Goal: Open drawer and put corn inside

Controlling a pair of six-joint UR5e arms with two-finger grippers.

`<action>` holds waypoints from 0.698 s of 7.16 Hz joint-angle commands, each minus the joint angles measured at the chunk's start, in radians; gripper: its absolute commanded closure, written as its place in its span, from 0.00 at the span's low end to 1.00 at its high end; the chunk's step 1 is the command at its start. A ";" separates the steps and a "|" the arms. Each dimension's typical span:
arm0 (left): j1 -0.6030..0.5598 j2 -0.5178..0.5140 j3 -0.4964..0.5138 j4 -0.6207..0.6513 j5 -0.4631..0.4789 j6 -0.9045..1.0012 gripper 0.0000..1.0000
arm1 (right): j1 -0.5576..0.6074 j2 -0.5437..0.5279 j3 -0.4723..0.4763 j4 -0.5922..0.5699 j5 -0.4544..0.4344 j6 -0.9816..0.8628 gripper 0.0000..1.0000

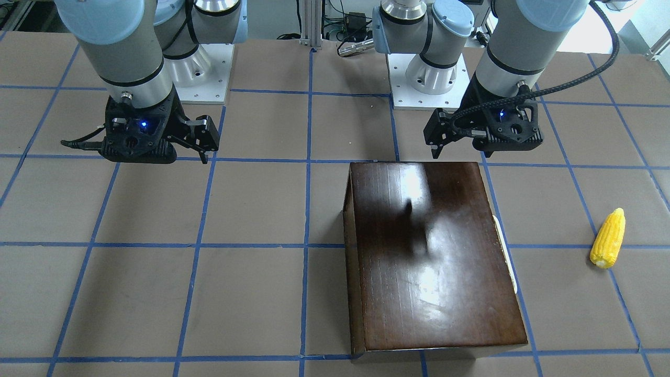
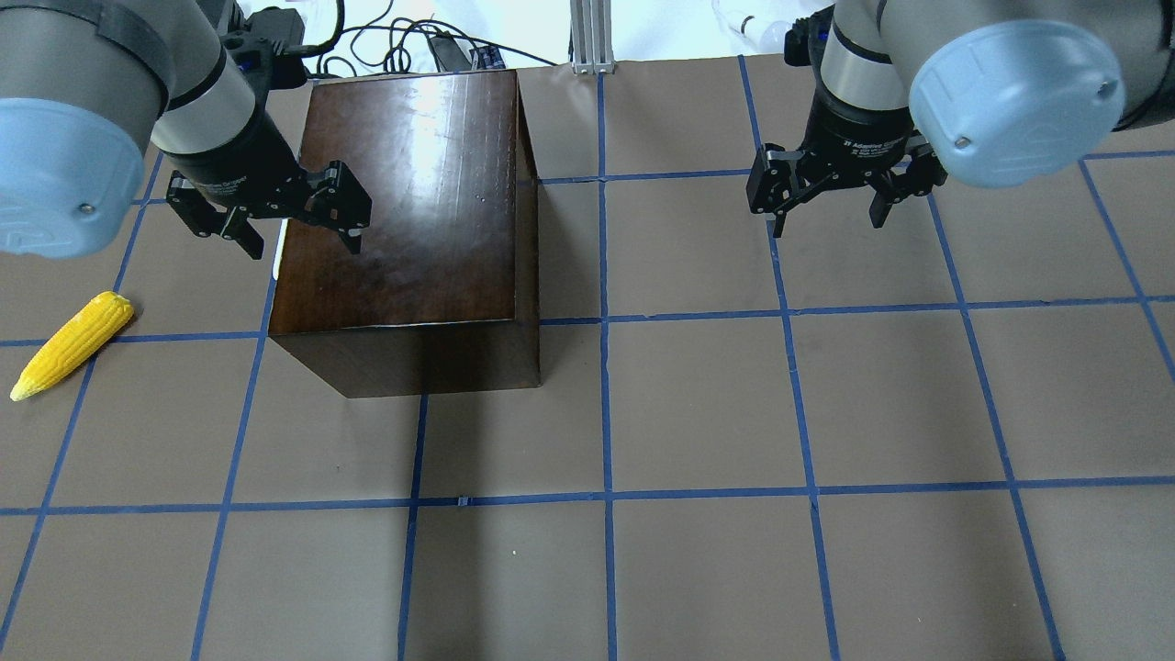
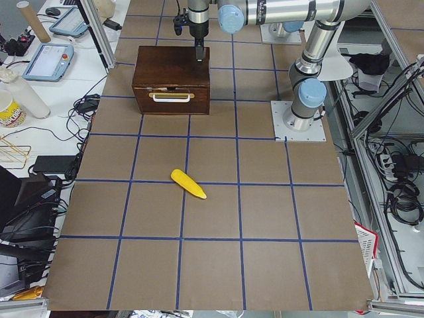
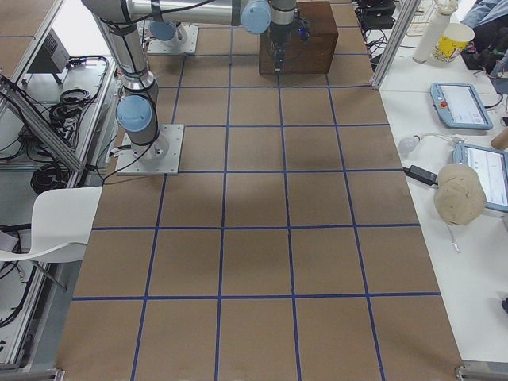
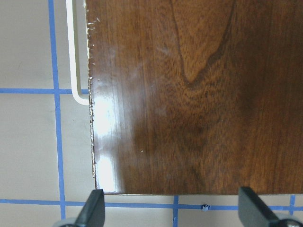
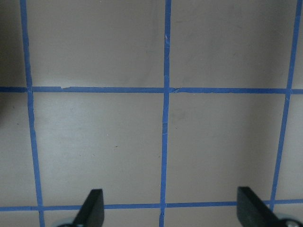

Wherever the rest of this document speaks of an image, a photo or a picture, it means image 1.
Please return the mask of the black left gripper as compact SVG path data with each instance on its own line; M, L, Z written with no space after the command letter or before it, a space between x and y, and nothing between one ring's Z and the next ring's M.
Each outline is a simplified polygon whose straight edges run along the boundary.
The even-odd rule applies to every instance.
M431 148L433 159L438 159L444 146L463 138L472 139L472 147L486 159L495 152L530 151L544 142L538 125L538 103L533 99L518 99L481 109L489 101L500 100L479 84L476 76L467 86L460 110L477 110L457 117L447 110L434 109L423 129L425 143Z

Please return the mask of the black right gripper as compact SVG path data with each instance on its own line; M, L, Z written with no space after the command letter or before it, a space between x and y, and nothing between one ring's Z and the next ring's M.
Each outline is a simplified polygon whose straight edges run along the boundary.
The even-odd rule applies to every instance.
M218 151L220 143L220 132L211 117L189 119L175 88L163 101L146 109L136 109L127 98L110 98L105 130L99 153L113 162L172 164L178 144L195 150L203 164L208 164L208 152Z

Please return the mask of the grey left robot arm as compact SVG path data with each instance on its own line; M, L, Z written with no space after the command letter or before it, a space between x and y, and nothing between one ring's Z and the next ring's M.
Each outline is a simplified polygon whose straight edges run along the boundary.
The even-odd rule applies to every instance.
M438 158L444 146L463 138L490 157L530 151L544 140L538 104L531 93L587 1L492 1L498 19L455 112L434 109L423 129ZM416 90L448 88L475 28L474 14L460 1L382 1L372 11L375 50L409 53L407 78Z

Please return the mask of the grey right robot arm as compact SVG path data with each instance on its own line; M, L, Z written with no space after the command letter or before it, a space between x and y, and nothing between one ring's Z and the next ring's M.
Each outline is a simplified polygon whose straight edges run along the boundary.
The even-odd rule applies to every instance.
M248 38L245 1L57 1L107 88L104 121L94 132L61 141L119 163L172 164L175 146L207 154L220 132L208 115L190 119L178 90L216 82L206 45Z

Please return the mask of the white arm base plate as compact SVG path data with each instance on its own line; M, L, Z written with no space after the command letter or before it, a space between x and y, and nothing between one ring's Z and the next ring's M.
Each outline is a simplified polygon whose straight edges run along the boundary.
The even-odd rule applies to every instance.
M191 57L165 61L184 104L224 105L235 45L199 45Z
M460 107L471 80L463 55L447 69L427 65L417 53L388 54L387 65L393 105L397 109L442 108L454 112Z

